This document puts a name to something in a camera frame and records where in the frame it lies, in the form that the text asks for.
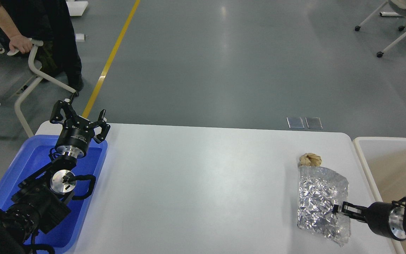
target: human hand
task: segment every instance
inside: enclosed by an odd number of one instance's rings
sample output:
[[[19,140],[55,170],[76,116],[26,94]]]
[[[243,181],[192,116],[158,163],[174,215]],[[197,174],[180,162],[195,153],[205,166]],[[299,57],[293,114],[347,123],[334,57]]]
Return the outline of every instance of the human hand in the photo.
[[[16,48],[20,50],[22,54],[28,53],[32,49],[32,43],[31,41],[24,37],[21,34],[12,36],[9,38],[10,42],[8,44],[8,47],[10,48],[10,51],[14,52]]]

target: metal plate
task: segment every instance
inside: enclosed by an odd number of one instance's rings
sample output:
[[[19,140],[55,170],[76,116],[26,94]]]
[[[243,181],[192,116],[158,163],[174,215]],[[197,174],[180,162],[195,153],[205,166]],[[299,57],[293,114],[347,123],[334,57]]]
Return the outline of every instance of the metal plate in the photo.
[[[76,181],[71,183],[69,182],[63,183],[63,177],[68,174],[74,175],[73,172],[66,169],[59,170],[58,172],[56,172],[51,178],[50,182],[51,190],[57,194],[66,194],[71,192],[74,189],[74,187],[76,187]]]
[[[305,120],[308,129],[323,129],[319,117],[305,117]]]
[[[287,117],[289,129],[305,129],[301,117]]]

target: black shoe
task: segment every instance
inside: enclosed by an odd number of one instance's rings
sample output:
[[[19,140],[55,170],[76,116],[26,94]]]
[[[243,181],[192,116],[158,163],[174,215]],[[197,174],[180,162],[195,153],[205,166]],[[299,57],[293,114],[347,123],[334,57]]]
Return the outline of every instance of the black shoe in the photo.
[[[76,91],[81,91],[84,87],[84,82],[82,81],[81,74],[77,75],[67,75],[68,86],[75,89]]]

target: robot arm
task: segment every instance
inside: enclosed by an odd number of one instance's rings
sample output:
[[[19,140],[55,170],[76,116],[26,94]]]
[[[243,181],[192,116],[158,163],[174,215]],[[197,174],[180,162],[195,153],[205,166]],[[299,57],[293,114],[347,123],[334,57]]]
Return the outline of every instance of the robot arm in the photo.
[[[406,240],[406,196],[392,203],[375,202],[369,207],[343,202],[335,205],[338,213],[367,223],[372,232],[398,241]]]
[[[5,212],[0,209],[0,254],[55,252],[51,246],[35,244],[35,236],[38,230],[48,233],[60,224],[71,212],[67,206],[70,201],[92,194],[95,176],[74,175],[72,169],[79,158],[86,156],[92,139],[97,143],[105,140],[110,125],[104,113],[105,110],[101,111],[98,121],[90,122],[78,116],[70,103],[58,101],[55,104],[50,122],[63,125],[55,145],[56,153],[50,154],[52,162],[19,183],[20,190],[11,198],[13,205]],[[101,127],[101,133],[95,136],[96,127]],[[90,181],[86,194],[74,195],[77,181]],[[24,244],[29,237],[31,244]]]

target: black pants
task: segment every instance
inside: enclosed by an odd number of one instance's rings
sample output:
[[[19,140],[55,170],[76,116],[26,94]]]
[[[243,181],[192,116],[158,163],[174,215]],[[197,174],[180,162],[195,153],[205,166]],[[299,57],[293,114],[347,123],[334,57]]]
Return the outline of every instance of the black pants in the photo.
[[[22,35],[53,41],[53,59],[68,77],[81,74],[81,58],[65,0],[2,0]]]

